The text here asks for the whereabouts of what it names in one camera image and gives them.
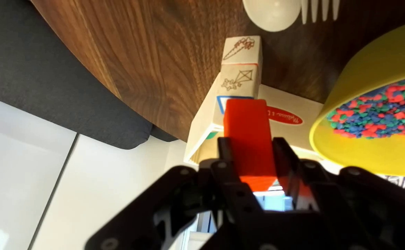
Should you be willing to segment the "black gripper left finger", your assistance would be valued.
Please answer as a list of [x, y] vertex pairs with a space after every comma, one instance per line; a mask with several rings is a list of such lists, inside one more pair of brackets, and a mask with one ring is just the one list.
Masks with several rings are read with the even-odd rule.
[[220, 159], [211, 165], [221, 197], [224, 222], [210, 239], [213, 250], [260, 250], [253, 218], [263, 213], [250, 186], [241, 181], [234, 164], [234, 150], [225, 138], [218, 140]]

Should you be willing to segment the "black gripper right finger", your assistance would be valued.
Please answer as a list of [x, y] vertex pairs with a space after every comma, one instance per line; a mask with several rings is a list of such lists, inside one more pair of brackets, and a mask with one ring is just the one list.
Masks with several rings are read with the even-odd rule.
[[272, 140], [278, 181], [293, 199], [284, 214], [284, 229], [297, 249], [347, 250], [350, 247], [349, 204], [336, 178], [313, 160], [300, 160], [284, 138]]

